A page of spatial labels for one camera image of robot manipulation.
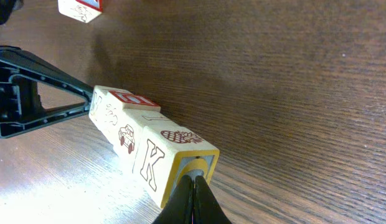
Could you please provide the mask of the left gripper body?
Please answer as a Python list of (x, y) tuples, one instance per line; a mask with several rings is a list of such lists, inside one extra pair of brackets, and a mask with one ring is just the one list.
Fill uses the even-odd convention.
[(23, 0), (0, 0), (0, 25), (5, 24), (14, 11), (21, 9)]

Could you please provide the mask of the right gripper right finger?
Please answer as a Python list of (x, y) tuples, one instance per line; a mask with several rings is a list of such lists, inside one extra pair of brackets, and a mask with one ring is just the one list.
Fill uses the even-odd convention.
[(193, 224), (232, 224), (202, 176), (195, 178)]

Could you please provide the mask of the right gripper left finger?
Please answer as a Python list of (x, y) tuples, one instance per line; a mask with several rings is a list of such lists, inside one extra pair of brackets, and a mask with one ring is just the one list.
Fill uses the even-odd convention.
[(190, 224), (192, 223), (193, 181), (184, 175), (174, 189), (162, 212), (153, 224)]

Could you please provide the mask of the wooden block green letter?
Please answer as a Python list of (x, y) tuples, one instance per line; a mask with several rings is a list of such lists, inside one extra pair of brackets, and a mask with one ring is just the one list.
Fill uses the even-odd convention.
[(146, 126), (133, 174), (159, 208), (164, 208), (184, 175), (210, 182), (220, 150), (182, 126)]

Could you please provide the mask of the wooden block car picture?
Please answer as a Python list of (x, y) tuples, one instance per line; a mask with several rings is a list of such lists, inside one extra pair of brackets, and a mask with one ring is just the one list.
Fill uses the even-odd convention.
[(120, 157), (126, 172), (133, 173), (143, 129), (150, 125), (178, 126), (177, 123), (155, 111), (126, 110), (121, 117), (121, 124), (116, 128), (118, 138), (113, 149)]

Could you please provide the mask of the wooden block blue side front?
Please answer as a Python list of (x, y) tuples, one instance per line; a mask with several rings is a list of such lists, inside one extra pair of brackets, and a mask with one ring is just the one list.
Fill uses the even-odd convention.
[(100, 116), (103, 134), (114, 144), (118, 135), (116, 128), (121, 124), (121, 117), (126, 110), (143, 110), (160, 112), (161, 107), (142, 95), (134, 95), (127, 90), (105, 88), (106, 95), (103, 103), (104, 108)]

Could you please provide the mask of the wooden block blue side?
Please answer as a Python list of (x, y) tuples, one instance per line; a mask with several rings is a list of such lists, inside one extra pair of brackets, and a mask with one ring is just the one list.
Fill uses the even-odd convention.
[(121, 93), (130, 93), (128, 90), (112, 88), (108, 86), (95, 85), (93, 90), (93, 98), (90, 105), (89, 118), (95, 126), (110, 140), (112, 128), (118, 122), (116, 104), (112, 103), (112, 99), (116, 99), (110, 91)]
[(104, 108), (100, 116), (103, 134), (114, 144), (118, 135), (116, 128), (121, 124), (121, 117), (126, 110), (143, 110), (160, 112), (161, 107), (142, 95), (134, 95), (127, 90), (105, 88), (106, 95), (103, 103)]

